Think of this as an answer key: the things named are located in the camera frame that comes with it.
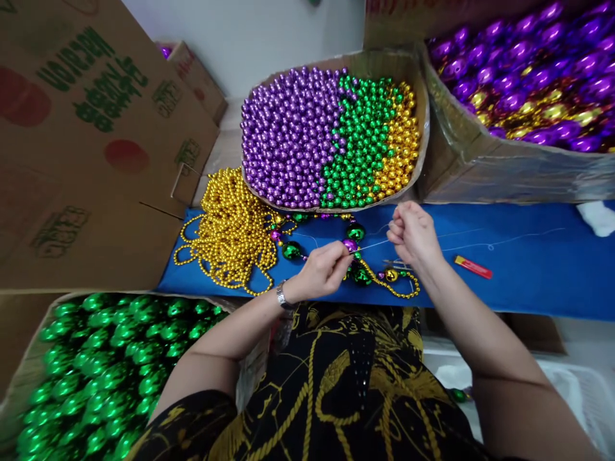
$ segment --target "forearm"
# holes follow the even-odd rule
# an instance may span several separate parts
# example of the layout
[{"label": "forearm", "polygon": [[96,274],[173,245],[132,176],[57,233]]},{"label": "forearm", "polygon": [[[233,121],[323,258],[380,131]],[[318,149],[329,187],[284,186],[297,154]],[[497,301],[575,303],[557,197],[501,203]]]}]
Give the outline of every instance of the forearm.
[{"label": "forearm", "polygon": [[284,312],[275,290],[254,298],[205,333],[186,352],[242,360]]},{"label": "forearm", "polygon": [[444,258],[417,274],[475,378],[550,385],[523,343]]}]

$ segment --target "dress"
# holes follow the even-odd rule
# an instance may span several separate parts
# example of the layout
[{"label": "dress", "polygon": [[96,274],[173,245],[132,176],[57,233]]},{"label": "dress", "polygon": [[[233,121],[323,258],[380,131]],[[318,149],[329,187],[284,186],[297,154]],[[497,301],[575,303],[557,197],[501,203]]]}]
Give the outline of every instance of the dress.
[{"label": "dress", "polygon": [[241,414],[198,392],[127,459],[491,459],[422,357],[418,309],[307,303]]}]

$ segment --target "white wall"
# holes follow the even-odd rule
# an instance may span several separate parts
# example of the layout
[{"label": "white wall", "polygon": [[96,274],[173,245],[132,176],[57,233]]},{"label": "white wall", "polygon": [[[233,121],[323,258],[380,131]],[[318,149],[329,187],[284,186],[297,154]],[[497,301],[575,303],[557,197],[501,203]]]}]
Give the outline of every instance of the white wall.
[{"label": "white wall", "polygon": [[227,97],[273,72],[361,49],[363,0],[123,0],[153,40],[183,39]]}]

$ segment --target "red circle print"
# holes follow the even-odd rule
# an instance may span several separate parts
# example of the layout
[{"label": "red circle print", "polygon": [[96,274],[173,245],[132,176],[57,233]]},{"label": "red circle print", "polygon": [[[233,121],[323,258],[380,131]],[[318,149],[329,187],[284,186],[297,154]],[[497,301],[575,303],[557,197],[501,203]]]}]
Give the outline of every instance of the red circle print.
[{"label": "red circle print", "polygon": [[205,93],[203,93],[203,90],[200,88],[195,88],[194,96],[196,96],[199,101],[203,101],[205,99]]},{"label": "red circle print", "polygon": [[128,140],[111,141],[104,157],[114,169],[125,174],[139,174],[149,166],[149,155],[139,144]]},{"label": "red circle print", "polygon": [[38,85],[0,66],[0,117],[13,125],[35,127],[51,112],[51,99]]}]

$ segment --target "blue tablecloth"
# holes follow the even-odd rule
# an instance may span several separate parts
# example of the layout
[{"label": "blue tablecloth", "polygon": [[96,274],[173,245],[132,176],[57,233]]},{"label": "blue tablecloth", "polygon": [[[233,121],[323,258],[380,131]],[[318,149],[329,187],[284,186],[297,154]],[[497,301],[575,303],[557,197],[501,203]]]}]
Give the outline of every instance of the blue tablecloth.
[{"label": "blue tablecloth", "polygon": [[[615,202],[608,204],[614,208]],[[492,309],[504,312],[526,312],[549,316],[615,321],[615,234],[596,237],[583,222],[576,207],[569,204],[516,206],[439,205],[425,206],[436,223],[436,232],[447,260],[452,263],[459,254],[493,271],[491,280],[454,265],[455,270]],[[383,228],[394,206],[381,206],[356,213],[368,236],[362,247],[386,239]],[[189,210],[186,219],[200,214]],[[292,240],[299,242],[306,253],[332,240],[341,239],[347,222],[338,219],[310,220],[301,225]],[[196,229],[198,223],[188,228]],[[383,259],[395,259],[390,243],[383,243],[363,252],[374,271],[384,269]],[[299,272],[302,262],[293,263],[279,256],[270,271],[278,283]],[[399,291],[410,292],[407,282],[396,282]],[[253,274],[252,288],[266,286],[262,275]],[[176,266],[169,260],[157,288],[164,293],[186,295],[247,296],[242,290],[231,290],[214,284],[199,265]],[[425,291],[410,302],[394,297],[375,284],[363,288],[352,281],[326,300],[367,304],[417,305],[432,307]]]}]

